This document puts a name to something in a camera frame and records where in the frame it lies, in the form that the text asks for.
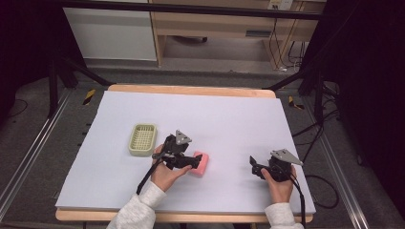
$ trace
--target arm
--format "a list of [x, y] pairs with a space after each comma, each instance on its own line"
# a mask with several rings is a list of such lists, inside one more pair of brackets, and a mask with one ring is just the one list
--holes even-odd
[[[265, 177], [271, 195], [272, 204], [265, 209], [266, 216], [272, 229], [301, 229], [301, 223], [295, 223], [294, 215], [289, 207], [293, 184], [290, 180], [277, 182], [271, 177], [266, 169], [261, 170]], [[296, 177], [292, 166], [291, 172]]]
[[[155, 150], [159, 153], [161, 145]], [[139, 196], [134, 194], [125, 206], [108, 225], [108, 229], [114, 228], [140, 228], [150, 229], [155, 224], [154, 208], [166, 197], [165, 192], [173, 185], [177, 178], [183, 176], [191, 169], [186, 166], [179, 170], [170, 170], [164, 163], [160, 163], [151, 176], [144, 192]]]
[[153, 228], [156, 215], [153, 210], [166, 197], [166, 194], [153, 182], [149, 182], [145, 192], [134, 194], [108, 225], [113, 228]]

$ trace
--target white board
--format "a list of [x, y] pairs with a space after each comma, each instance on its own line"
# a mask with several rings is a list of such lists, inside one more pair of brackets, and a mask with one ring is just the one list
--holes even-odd
[[[120, 209], [152, 163], [131, 156], [128, 142], [137, 123], [154, 123], [157, 145], [176, 130], [192, 138], [186, 155], [209, 154], [203, 177], [187, 174], [167, 192], [157, 211], [263, 213], [270, 204], [264, 180], [251, 174], [249, 156], [267, 164], [272, 150], [297, 156], [279, 99], [179, 94], [106, 92], [56, 207]], [[315, 213], [302, 168], [295, 166], [306, 212]], [[293, 191], [293, 213], [300, 199]]]

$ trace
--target green plastic basket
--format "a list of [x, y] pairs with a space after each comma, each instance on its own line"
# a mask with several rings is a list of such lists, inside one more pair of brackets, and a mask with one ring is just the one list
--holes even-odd
[[150, 156], [155, 150], [157, 130], [154, 124], [140, 123], [134, 127], [129, 142], [133, 156]]

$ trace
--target human hand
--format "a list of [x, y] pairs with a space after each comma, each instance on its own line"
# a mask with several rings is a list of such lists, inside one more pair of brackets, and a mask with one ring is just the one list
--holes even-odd
[[[160, 145], [155, 149], [155, 154], [160, 153], [163, 145]], [[190, 169], [191, 165], [187, 165], [184, 168], [179, 170], [171, 170], [162, 162], [158, 165], [155, 172], [151, 176], [152, 182], [154, 182], [163, 192], [169, 190], [177, 178], [185, 175]]]
[[[261, 170], [262, 175], [265, 177], [268, 189], [271, 195], [271, 202], [272, 203], [282, 203], [282, 202], [289, 202], [289, 198], [291, 197], [293, 184], [291, 180], [286, 180], [283, 182], [277, 182], [271, 177], [271, 174], [266, 170]], [[291, 173], [296, 176], [296, 171], [294, 166], [291, 165]]]

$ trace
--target metal bar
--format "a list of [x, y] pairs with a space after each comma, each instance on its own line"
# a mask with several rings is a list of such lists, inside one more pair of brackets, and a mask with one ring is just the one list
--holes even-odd
[[287, 19], [303, 19], [303, 20], [321, 20], [331, 18], [330, 15], [325, 15], [322, 13], [287, 11], [287, 10], [257, 10], [257, 9], [190, 6], [190, 5], [174, 5], [174, 4], [149, 4], [149, 3], [83, 1], [83, 0], [44, 0], [44, 1], [59, 4], [61, 7], [64, 8], [80, 8], [80, 9], [177, 12], [177, 13], [287, 18]]
[[50, 61], [49, 65], [49, 88], [50, 88], [50, 110], [48, 112], [48, 117], [52, 117], [57, 109], [57, 76], [54, 67], [54, 61]]
[[55, 111], [52, 117], [47, 118], [44, 126], [39, 132], [38, 136], [35, 138], [32, 146], [24, 156], [17, 170], [14, 172], [11, 180], [9, 181], [7, 187], [0, 196], [0, 221], [3, 220], [3, 217], [6, 215], [7, 210], [11, 206], [12, 201], [18, 193], [21, 185], [23, 184], [25, 178], [27, 177], [31, 167], [35, 163], [36, 158], [38, 157], [42, 147], [45, 145], [53, 127], [55, 126], [57, 120], [60, 118], [63, 110], [66, 107], [69, 96], [71, 95], [72, 90], [66, 89], [62, 94], [59, 101], [59, 108]]
[[65, 64], [69, 65], [69, 67], [87, 75], [89, 78], [93, 79], [95, 82], [99, 83], [102, 86], [111, 86], [113, 84], [116, 84], [114, 82], [110, 82], [100, 76], [98, 76], [97, 74], [89, 71], [87, 68], [84, 68], [78, 64], [76, 64], [74, 61], [72, 61], [71, 59], [67, 58], [67, 57], [61, 57], [62, 61], [64, 61]]
[[[307, 108], [312, 107], [311, 102], [306, 97], [304, 97], [303, 102]], [[310, 109], [307, 109], [307, 111], [309, 111], [310, 119], [313, 123], [315, 123], [316, 120], [313, 113], [310, 111]], [[350, 218], [352, 219], [354, 228], [369, 228], [366, 217], [364, 216], [363, 211], [361, 210], [360, 205], [357, 202], [357, 198], [352, 191], [352, 187], [346, 179], [346, 176], [343, 173], [342, 168], [340, 167], [339, 162], [334, 155], [333, 149], [331, 148], [326, 135], [321, 135], [320, 142], [322, 144], [322, 147], [324, 148], [324, 156], [330, 167], [333, 178], [336, 181], [336, 186], [339, 190], [339, 194], [346, 205]]]
[[271, 90], [271, 91], [276, 92], [279, 89], [282, 89], [283, 87], [285, 87], [286, 85], [294, 82], [295, 80], [302, 78], [302, 76], [303, 76], [302, 72], [295, 73], [270, 87], [262, 88], [262, 90]]

